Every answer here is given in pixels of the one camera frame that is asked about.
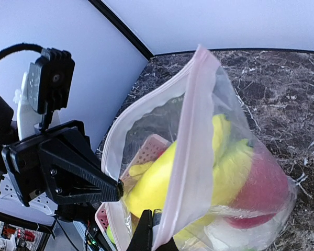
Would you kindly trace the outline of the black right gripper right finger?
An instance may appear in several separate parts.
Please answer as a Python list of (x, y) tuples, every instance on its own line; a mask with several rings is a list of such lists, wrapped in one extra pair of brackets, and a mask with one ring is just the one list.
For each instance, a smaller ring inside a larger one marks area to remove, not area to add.
[(178, 248), (174, 242), (174, 239), (171, 238), (167, 243), (158, 247), (156, 251), (178, 251)]

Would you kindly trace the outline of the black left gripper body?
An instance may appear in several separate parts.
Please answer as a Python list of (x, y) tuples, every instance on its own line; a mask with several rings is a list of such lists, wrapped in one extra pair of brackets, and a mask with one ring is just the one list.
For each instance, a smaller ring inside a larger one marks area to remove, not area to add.
[(2, 158), (17, 198), (22, 205), (30, 206), (29, 202), (37, 197), (36, 191), (40, 193), (46, 191), (46, 182), (38, 154), (39, 144), (68, 129), (76, 129), (82, 136), (85, 136), (84, 123), (72, 120), (3, 147)]

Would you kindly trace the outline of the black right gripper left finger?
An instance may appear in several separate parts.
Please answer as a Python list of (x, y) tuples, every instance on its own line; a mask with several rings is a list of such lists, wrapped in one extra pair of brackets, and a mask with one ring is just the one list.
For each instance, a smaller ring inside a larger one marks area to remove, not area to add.
[(153, 239), (153, 216), (151, 210), (144, 210), (133, 234), (127, 251), (151, 251)]

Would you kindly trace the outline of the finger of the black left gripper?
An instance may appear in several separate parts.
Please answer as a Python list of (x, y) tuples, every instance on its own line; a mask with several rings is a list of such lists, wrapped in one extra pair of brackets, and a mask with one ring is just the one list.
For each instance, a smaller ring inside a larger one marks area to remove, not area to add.
[(61, 130), (59, 134), (39, 145), (39, 156), (49, 158), (65, 171), (81, 178), (104, 178), (100, 161), (85, 136), (77, 129)]
[(100, 170), (46, 166), (46, 194), (58, 205), (114, 202), (124, 195), (123, 182)]

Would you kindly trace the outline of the white toy cauliflower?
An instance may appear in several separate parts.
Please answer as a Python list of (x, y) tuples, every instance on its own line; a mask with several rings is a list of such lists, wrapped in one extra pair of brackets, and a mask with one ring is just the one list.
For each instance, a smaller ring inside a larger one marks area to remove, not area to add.
[(278, 229), (274, 219), (250, 229), (236, 229), (217, 219), (204, 227), (204, 232), (214, 250), (264, 250), (274, 241)]

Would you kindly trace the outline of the yellow toy banana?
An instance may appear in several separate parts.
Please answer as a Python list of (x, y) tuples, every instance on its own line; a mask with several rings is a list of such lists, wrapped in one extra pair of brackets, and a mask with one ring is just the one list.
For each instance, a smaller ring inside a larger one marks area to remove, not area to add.
[(249, 139), (234, 141), (232, 123), (224, 114), (212, 118), (213, 135), (192, 139), (190, 146), (173, 142), (128, 191), (125, 205), (140, 217), (144, 210), (164, 209), (167, 197), (183, 206), (232, 204), (250, 174), (254, 153)]

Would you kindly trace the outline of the clear dotted zip top bag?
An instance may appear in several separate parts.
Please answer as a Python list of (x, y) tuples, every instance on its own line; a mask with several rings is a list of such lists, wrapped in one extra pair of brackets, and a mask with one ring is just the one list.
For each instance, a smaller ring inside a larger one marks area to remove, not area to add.
[(265, 250), (296, 201), (202, 46), (117, 118), (101, 168), (124, 185), (120, 201), (102, 205), (116, 250)]

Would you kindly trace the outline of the red toy apple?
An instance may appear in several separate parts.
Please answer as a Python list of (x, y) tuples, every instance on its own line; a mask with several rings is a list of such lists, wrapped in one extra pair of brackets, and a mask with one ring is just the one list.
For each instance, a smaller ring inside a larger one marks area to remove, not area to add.
[(288, 195), (287, 176), (271, 154), (256, 155), (249, 177), (232, 206), (261, 211), (251, 218), (226, 218), (236, 229), (250, 229), (268, 222), (284, 204)]

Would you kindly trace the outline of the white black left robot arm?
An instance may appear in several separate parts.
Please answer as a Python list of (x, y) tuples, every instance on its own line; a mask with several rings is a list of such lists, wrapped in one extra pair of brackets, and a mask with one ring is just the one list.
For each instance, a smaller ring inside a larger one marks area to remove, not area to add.
[(0, 171), (9, 175), (24, 206), (43, 192), (58, 205), (120, 200), (123, 183), (101, 171), (83, 122), (72, 120), (19, 141), (13, 113), (0, 96)]

